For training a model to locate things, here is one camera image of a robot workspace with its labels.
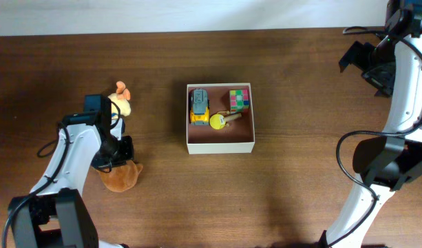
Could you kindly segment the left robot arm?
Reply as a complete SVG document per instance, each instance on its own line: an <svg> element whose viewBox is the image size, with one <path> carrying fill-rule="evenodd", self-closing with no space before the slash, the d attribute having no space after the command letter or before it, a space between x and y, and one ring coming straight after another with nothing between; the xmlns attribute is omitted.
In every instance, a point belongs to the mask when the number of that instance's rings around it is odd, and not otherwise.
<svg viewBox="0 0 422 248"><path fill-rule="evenodd" d="M85 96L83 112L58 122L50 162L26 196L14 197L1 235L17 247L110 247L102 241L82 199L90 168L108 174L134 164L134 147L124 123L113 119L117 105L102 94Z"/></svg>

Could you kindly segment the yellow wooden rattle drum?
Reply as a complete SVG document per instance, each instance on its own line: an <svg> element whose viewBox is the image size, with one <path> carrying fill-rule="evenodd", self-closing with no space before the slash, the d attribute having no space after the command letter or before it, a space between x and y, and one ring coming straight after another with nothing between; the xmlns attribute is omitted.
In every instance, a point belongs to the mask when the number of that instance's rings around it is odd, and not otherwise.
<svg viewBox="0 0 422 248"><path fill-rule="evenodd" d="M242 117L242 114L232 113L230 111L221 111L212 115L209 119L209 125L215 130L221 130L230 126L230 122Z"/></svg>

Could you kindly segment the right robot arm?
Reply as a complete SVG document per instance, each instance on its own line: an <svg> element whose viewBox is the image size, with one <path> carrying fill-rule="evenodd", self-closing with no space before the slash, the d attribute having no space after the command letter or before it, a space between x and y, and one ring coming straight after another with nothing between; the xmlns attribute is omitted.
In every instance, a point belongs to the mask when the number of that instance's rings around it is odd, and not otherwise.
<svg viewBox="0 0 422 248"><path fill-rule="evenodd" d="M361 76L391 99L380 132L357 130L346 138L366 135L355 148L352 190L337 220L319 239L319 247L360 247L384 203L406 183L422 176L422 0L389 1L383 30L361 26L344 35L374 34L378 45L354 42L339 60L340 70L354 65Z"/></svg>

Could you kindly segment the brown plush toy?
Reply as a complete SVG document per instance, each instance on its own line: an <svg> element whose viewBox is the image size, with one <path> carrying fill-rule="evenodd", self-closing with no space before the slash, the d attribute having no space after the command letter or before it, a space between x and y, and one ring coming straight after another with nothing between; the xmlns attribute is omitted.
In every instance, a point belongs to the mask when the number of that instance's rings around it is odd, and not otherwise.
<svg viewBox="0 0 422 248"><path fill-rule="evenodd" d="M143 165L141 163L127 161L123 166L114 167L111 172L98 171L98 175L108 190L120 193L136 185L142 170Z"/></svg>

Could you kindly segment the yellow plush rabbit toy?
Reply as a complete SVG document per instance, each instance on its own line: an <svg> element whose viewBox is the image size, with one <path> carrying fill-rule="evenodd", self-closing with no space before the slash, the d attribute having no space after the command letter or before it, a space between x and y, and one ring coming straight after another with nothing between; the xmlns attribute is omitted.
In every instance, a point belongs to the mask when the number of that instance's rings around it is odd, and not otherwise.
<svg viewBox="0 0 422 248"><path fill-rule="evenodd" d="M112 102L112 119L131 114L131 93L122 81L116 82L116 91L108 96Z"/></svg>

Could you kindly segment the yellow grey toy truck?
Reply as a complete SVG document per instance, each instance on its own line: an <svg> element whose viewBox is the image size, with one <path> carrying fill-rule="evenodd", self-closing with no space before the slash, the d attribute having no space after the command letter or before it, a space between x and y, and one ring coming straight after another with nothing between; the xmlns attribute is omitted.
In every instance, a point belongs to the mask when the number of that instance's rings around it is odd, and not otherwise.
<svg viewBox="0 0 422 248"><path fill-rule="evenodd" d="M205 89L194 89L190 96L189 120L192 125L209 125L209 99Z"/></svg>

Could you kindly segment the multicoloured puzzle cube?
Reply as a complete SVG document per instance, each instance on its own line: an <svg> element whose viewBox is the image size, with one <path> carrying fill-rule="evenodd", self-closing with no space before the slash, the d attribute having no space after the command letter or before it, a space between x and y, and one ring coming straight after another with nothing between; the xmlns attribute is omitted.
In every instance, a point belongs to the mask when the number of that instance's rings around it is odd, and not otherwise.
<svg viewBox="0 0 422 248"><path fill-rule="evenodd" d="M247 89L229 91L230 113L246 113L250 108L250 97Z"/></svg>

